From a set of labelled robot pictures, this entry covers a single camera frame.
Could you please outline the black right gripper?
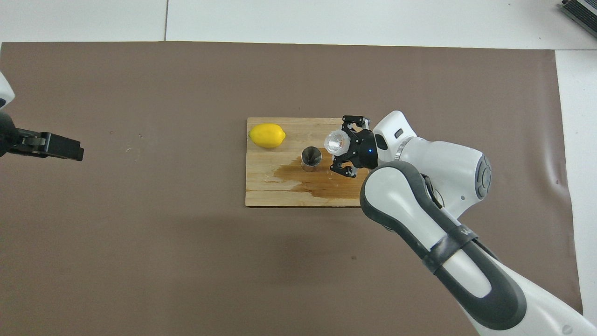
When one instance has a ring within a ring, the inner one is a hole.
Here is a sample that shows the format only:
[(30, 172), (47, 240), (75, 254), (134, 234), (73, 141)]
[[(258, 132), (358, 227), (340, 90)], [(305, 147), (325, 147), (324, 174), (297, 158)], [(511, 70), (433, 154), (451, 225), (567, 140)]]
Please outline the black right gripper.
[(362, 131), (370, 130), (370, 119), (344, 115), (342, 130), (349, 131), (350, 156), (349, 159), (332, 159), (330, 170), (346, 178), (356, 178), (359, 168), (375, 169), (379, 164), (375, 134), (372, 131)]

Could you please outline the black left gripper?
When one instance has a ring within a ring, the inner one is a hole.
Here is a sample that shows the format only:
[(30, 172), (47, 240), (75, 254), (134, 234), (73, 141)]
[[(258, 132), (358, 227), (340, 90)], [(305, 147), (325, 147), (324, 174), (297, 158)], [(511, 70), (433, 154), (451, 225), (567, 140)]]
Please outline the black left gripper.
[[(0, 115), (0, 156), (7, 153), (20, 154), (15, 145), (18, 144), (19, 132), (8, 114)], [(81, 143), (53, 133), (39, 133), (25, 137), (21, 141), (21, 151), (27, 156), (41, 159), (56, 158), (83, 161), (84, 149)]]

